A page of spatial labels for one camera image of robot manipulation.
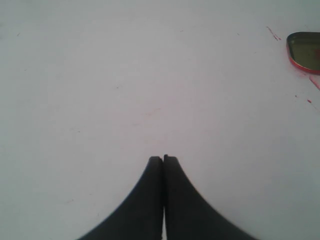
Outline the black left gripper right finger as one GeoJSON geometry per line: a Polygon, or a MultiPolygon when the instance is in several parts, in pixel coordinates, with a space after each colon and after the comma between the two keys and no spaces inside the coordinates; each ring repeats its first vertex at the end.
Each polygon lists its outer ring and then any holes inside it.
{"type": "Polygon", "coordinates": [[[254,240],[216,211],[196,190],[178,159],[163,158],[165,228],[168,240],[254,240]]]}

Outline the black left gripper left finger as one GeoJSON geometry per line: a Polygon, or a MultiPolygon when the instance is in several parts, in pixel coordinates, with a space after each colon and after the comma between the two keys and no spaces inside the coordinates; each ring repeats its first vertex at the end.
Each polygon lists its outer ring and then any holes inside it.
{"type": "Polygon", "coordinates": [[[82,240],[161,240],[163,234],[163,160],[149,158],[125,200],[82,240]]]}

